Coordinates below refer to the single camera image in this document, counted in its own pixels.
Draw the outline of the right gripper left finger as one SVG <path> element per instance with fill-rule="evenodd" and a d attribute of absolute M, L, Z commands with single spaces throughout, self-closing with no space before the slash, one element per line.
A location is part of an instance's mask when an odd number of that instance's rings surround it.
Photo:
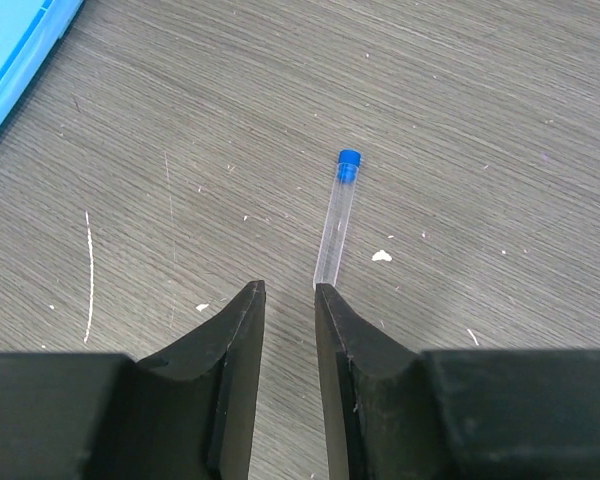
<path fill-rule="evenodd" d="M 0 479 L 245 479 L 265 285 L 162 350 L 0 353 Z"/>

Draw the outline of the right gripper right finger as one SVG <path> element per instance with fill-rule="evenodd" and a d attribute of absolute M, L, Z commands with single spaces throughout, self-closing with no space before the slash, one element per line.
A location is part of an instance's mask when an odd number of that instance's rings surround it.
<path fill-rule="evenodd" d="M 600 479 L 600 350 L 414 352 L 315 290 L 333 479 Z"/>

